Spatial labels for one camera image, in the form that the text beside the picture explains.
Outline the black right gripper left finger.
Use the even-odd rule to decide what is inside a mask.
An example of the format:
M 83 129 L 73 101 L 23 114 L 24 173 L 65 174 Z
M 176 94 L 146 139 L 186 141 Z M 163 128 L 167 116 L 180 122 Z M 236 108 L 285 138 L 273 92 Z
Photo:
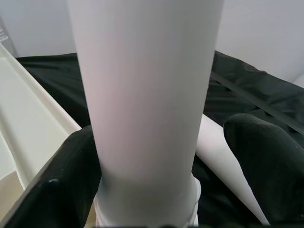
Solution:
M 83 228 L 102 172 L 92 127 L 72 133 L 0 222 L 2 228 Z

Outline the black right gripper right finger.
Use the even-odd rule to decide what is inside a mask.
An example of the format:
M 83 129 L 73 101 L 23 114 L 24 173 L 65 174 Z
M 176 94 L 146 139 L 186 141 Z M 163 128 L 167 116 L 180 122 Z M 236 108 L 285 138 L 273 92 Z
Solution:
M 279 126 L 250 114 L 228 118 L 223 131 L 270 225 L 302 228 L 303 147 Z

